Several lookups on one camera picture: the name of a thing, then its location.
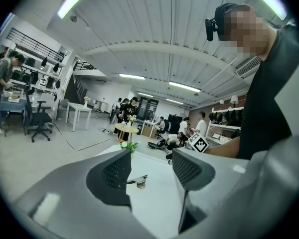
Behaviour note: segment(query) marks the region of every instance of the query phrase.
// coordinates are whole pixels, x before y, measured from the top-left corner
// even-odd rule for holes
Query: ceiling vent
[[[261,59],[259,57],[255,57],[252,60],[250,60],[248,63],[246,63],[245,65],[243,65],[241,68],[239,68],[236,71],[236,74],[241,77],[241,78],[245,78],[249,75],[251,75],[252,73],[255,73],[260,65]]]

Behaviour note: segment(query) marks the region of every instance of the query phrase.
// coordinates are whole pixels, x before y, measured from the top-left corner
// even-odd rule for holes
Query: floor
[[[109,124],[109,120],[106,119],[107,116],[92,113],[87,131],[90,137],[93,134],[106,134],[102,130]],[[83,144],[84,141],[87,141],[86,117],[86,113],[81,113],[80,122],[77,124],[75,132],[77,136],[75,140],[83,141],[81,142]],[[30,135],[24,135],[19,118],[11,119],[6,137],[0,134],[0,187],[2,195],[8,201],[15,201],[28,188],[57,167],[93,157],[113,144],[117,144],[117,135],[106,134],[108,140],[105,142],[94,146],[91,146],[92,144],[89,142],[86,148],[76,151],[67,141],[67,138],[72,134],[73,118],[74,113],[70,113],[68,124],[65,124],[64,117],[57,120],[52,127],[52,134],[49,135],[51,141],[38,135],[35,138],[35,143],[31,142]],[[140,142],[138,152],[166,160],[165,152],[148,147],[148,141],[156,143],[159,140],[133,134],[133,141]]]

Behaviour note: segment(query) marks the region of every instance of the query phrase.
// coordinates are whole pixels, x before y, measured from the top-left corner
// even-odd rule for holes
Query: white ceiling
[[[72,43],[109,77],[144,76],[145,81],[130,80],[137,90],[191,108],[249,86],[233,73],[246,59],[241,55],[233,67],[209,82],[237,57],[235,49],[225,47],[217,37],[206,41],[205,18],[214,17],[215,9],[226,2],[248,3],[261,16],[283,24],[261,0],[80,0],[64,19],[52,17],[47,29]],[[79,16],[76,23],[69,19],[74,14]],[[115,49],[117,44],[122,48]],[[202,88],[202,92],[196,97],[168,81]]]

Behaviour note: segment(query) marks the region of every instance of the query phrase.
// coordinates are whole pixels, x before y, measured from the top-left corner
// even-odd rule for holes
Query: brick wall
[[[237,107],[244,106],[245,105],[245,100],[246,100],[246,95],[239,96],[238,97],[239,103],[235,107],[237,108]],[[192,127],[196,128],[197,123],[199,121],[199,119],[198,119],[198,112],[204,111],[206,113],[205,121],[206,121],[206,124],[208,126],[209,122],[210,122],[208,115],[211,113],[211,111],[212,111],[213,108],[217,111],[217,110],[220,110],[221,108],[223,110],[225,110],[225,109],[228,109],[229,107],[232,107],[232,108],[234,107],[234,105],[230,103],[230,99],[226,100],[223,105],[221,105],[220,103],[217,103],[217,104],[214,104],[212,106],[207,106],[207,107],[204,107],[204,108],[200,108],[200,109],[195,109],[195,110],[189,111],[188,117],[189,117],[190,127],[191,128]],[[213,128],[212,132],[219,133],[220,132],[220,128]]]

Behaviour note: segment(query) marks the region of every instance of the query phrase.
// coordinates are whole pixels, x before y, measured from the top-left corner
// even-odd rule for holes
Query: round table
[[[132,142],[132,134],[133,133],[137,133],[139,131],[136,127],[133,127],[133,126],[127,127],[127,125],[126,125],[125,128],[122,128],[121,123],[116,123],[114,126],[115,126],[115,128],[117,128],[118,130],[121,131],[118,141],[120,141],[121,139],[123,139],[124,133],[126,132],[126,133],[130,133],[131,134],[130,142]]]

